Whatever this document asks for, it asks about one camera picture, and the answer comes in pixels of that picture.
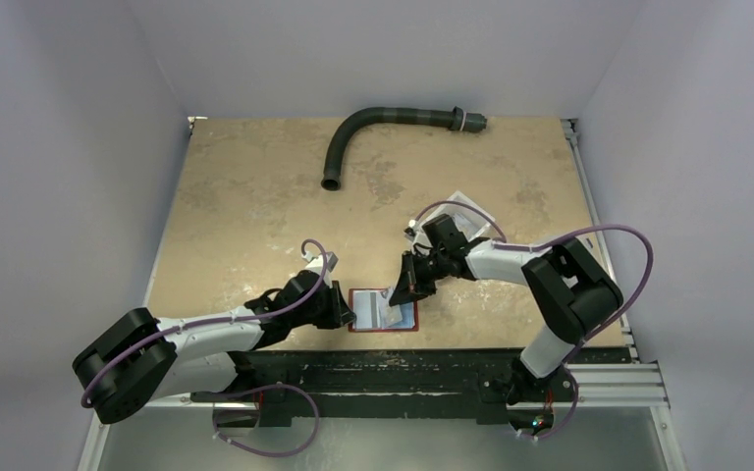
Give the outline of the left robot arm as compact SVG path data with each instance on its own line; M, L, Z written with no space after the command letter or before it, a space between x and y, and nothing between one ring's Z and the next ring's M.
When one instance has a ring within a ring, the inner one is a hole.
M253 388L253 375L239 365L243 353L285 340L298 327L335 330L354 319L339 283L310 270L227 312L174 319L136 308L74 359L81 406L114 424L168 395L221 393L240 401Z

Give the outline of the white VIP card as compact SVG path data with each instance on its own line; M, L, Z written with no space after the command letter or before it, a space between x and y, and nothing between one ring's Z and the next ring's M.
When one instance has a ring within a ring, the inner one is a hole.
M354 290L351 296L351 308L355 314L352 328L355 331L373 331L382 328L380 290Z

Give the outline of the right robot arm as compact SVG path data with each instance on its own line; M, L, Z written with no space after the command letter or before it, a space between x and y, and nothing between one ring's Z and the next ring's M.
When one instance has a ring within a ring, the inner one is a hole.
M428 250L403 254L388 305L433 295L445 278L529 288L544 326L512 366L513 389L523 398L545 392L565 358L623 304L618 286L576 237L519 250L485 236L468 239L449 214L431 219L422 230Z

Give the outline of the red card holder wallet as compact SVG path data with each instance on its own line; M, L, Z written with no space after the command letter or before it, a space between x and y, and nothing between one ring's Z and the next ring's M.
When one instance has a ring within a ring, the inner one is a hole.
M349 307L355 319L349 325L352 333L417 332L418 308L415 302L390 306L392 288L352 288Z

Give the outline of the white plastic card box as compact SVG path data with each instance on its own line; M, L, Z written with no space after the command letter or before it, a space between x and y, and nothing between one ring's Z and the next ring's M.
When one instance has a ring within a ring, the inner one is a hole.
M495 217L463 192L455 191L448 201L450 204L441 205L440 209L454 219L457 228L468 240L500 237L499 231L494 228Z

